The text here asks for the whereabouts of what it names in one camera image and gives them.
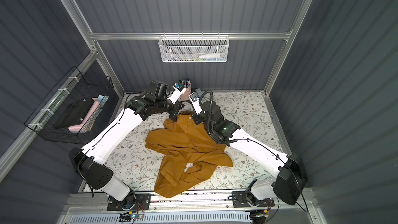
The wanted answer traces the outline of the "mustard brown trousers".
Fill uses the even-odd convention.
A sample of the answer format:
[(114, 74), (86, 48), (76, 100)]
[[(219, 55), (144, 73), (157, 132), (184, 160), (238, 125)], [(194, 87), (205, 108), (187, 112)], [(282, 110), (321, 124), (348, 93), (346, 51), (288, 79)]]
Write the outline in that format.
[(202, 123), (195, 124), (192, 111), (166, 119), (162, 129), (146, 137), (146, 148), (164, 155), (154, 191), (172, 198), (211, 178), (217, 167), (233, 167), (225, 145), (217, 144)]

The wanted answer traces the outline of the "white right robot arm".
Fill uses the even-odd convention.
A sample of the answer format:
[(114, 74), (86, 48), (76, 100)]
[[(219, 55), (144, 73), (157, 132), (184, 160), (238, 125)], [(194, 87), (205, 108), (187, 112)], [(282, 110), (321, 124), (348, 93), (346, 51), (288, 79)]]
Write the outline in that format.
[(189, 99), (195, 111), (195, 123), (202, 123), (213, 141), (243, 152), (272, 175), (272, 178), (253, 180), (245, 190), (243, 202), (258, 206), (265, 199), (278, 198), (289, 205), (297, 203), (308, 182), (300, 156), (270, 148), (250, 136), (238, 124), (225, 119), (214, 101), (212, 91), (205, 91), (201, 95), (194, 92)]

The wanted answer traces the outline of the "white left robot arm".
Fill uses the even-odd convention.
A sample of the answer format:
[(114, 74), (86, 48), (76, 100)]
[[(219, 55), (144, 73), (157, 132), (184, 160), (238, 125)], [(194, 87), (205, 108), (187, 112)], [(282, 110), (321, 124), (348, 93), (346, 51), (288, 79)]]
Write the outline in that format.
[(121, 141), (150, 116), (169, 113), (176, 120), (183, 108), (179, 98), (186, 90), (186, 85), (175, 83), (167, 92), (166, 84), (151, 81), (146, 91), (126, 101), (121, 113), (97, 137), (69, 152), (75, 172), (91, 189), (101, 190), (119, 202), (133, 200), (133, 190), (105, 162)]

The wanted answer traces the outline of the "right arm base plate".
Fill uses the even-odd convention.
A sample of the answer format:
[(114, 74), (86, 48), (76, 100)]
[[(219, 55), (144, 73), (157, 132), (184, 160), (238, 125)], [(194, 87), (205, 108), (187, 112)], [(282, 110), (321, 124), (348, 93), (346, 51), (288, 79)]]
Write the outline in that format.
[(275, 206), (275, 202), (272, 198), (264, 200), (258, 200), (253, 194), (246, 191), (233, 191), (228, 200), (231, 200), (235, 208), (245, 207), (263, 207), (272, 208)]

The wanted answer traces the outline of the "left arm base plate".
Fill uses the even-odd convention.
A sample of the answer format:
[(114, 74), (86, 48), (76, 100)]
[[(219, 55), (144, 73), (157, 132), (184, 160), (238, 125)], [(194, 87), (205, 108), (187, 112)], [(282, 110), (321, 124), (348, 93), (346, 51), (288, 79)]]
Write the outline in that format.
[(134, 194), (130, 193), (122, 201), (116, 200), (109, 196), (107, 199), (107, 211), (138, 211), (149, 210), (151, 194)]

